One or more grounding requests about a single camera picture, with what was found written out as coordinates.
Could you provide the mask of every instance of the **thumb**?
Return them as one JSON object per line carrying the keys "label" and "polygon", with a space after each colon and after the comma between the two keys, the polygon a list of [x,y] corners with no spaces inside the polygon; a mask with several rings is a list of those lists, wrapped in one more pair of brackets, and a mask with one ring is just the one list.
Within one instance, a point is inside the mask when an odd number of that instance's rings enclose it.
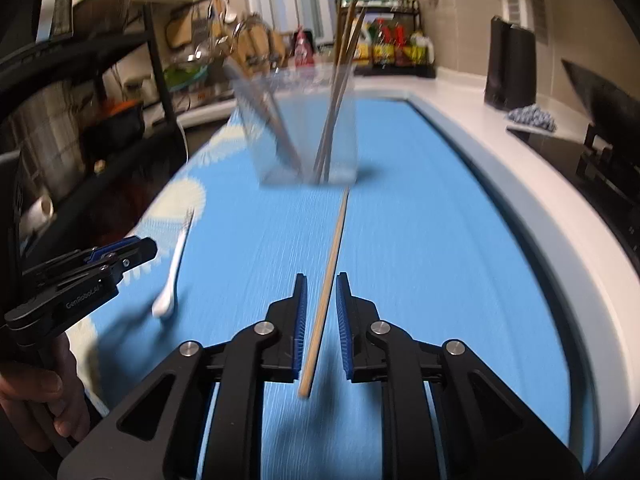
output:
{"label": "thumb", "polygon": [[57,373],[22,363],[0,363],[0,397],[49,402],[61,395],[62,379]]}

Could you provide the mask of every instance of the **white countertop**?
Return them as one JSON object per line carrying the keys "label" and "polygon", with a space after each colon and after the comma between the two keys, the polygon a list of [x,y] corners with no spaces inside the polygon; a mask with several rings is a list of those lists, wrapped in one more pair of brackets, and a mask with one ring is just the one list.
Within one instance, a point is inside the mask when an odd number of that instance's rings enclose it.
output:
{"label": "white countertop", "polygon": [[[640,403],[640,279],[589,203],[552,166],[508,134],[505,114],[484,104],[484,78],[440,70],[435,80],[356,78],[359,95],[409,101],[493,183],[529,230],[582,333],[600,418],[600,460]],[[589,120],[539,96],[558,130],[582,142]],[[231,114],[235,101],[181,115],[184,127]]]}

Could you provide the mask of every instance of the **transparent plastic container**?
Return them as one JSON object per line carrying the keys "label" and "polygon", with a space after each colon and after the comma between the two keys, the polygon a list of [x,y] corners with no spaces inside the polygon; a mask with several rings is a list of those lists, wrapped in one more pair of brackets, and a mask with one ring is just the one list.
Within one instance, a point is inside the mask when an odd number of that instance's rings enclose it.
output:
{"label": "transparent plastic container", "polygon": [[[318,153],[330,111],[333,75],[333,65],[324,64],[278,70],[233,82],[244,133],[261,184],[344,186],[355,183],[358,155],[353,71],[346,73],[335,127],[332,135],[327,135],[327,139],[332,139],[331,149],[327,150],[330,156],[326,158],[329,164],[323,164],[321,170],[316,164],[316,160],[322,159]],[[261,100],[262,108],[267,108],[272,116],[281,118],[286,138],[277,121],[265,120],[264,112],[252,105],[250,101],[256,99]]]}

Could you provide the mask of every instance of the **human hand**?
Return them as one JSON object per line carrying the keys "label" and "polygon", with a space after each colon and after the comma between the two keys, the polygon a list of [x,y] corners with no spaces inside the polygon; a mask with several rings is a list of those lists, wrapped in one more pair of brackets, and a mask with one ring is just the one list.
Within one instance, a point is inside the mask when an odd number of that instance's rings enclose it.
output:
{"label": "human hand", "polygon": [[46,402],[56,417],[54,427],[63,437],[82,440],[89,432],[89,411],[84,386],[76,372],[76,358],[63,333],[52,343],[55,371],[22,363],[0,362],[0,406],[22,441],[35,451],[46,451],[51,442],[31,415],[25,400]]}

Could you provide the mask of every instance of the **blue table surface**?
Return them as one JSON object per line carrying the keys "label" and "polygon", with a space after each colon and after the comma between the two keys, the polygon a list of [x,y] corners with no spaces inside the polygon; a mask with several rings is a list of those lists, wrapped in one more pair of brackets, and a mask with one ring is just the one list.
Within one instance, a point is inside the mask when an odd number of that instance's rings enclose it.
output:
{"label": "blue table surface", "polygon": [[[522,250],[471,172],[403,102],[359,100],[361,177],[351,189],[337,272],[354,295],[413,338],[464,340],[568,441],[569,375],[545,298]],[[159,255],[126,274],[91,315],[99,385],[114,406],[182,341],[231,339],[308,277],[310,335],[342,190],[260,188],[237,115],[174,177],[136,229]],[[164,285],[184,213],[196,215],[167,322]],[[265,479],[380,478],[380,386],[345,380],[332,294],[311,399],[266,385]]]}

